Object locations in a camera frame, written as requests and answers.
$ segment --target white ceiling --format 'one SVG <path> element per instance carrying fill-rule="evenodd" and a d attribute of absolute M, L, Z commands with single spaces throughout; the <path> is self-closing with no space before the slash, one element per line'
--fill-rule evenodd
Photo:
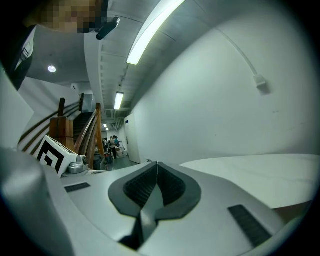
<path fill-rule="evenodd" d="M 166 57 L 166 53 L 177 42 L 186 49 L 210 28 L 233 16 L 234 11 L 243 9 L 244 2 L 247 1 L 186 0 L 155 34 L 138 65 L 127 64 L 129 52 L 143 23 L 159 2 L 160 0 L 109 2 L 108 16 L 120 17 L 119 26 L 102 41 L 100 53 L 101 93 L 106 114 L 103 121 L 110 127 L 120 128 L 119 122 L 129 114 L 134 96 L 152 73 L 155 64 L 170 64 L 173 61 L 165 59 L 173 58 Z M 124 92 L 124 98 L 121 110 L 115 112 L 113 108 L 117 91 Z"/>

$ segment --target floor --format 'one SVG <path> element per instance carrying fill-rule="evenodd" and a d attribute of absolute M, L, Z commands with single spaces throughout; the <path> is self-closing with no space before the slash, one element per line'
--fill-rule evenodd
<path fill-rule="evenodd" d="M 135 165 L 137 165 L 137 163 L 131 162 L 129 160 L 129 157 L 126 156 L 123 158 L 113 159 L 113 163 L 108 164 L 108 171 L 116 171 L 116 170 L 120 170 L 123 168 L 135 166 Z"/>

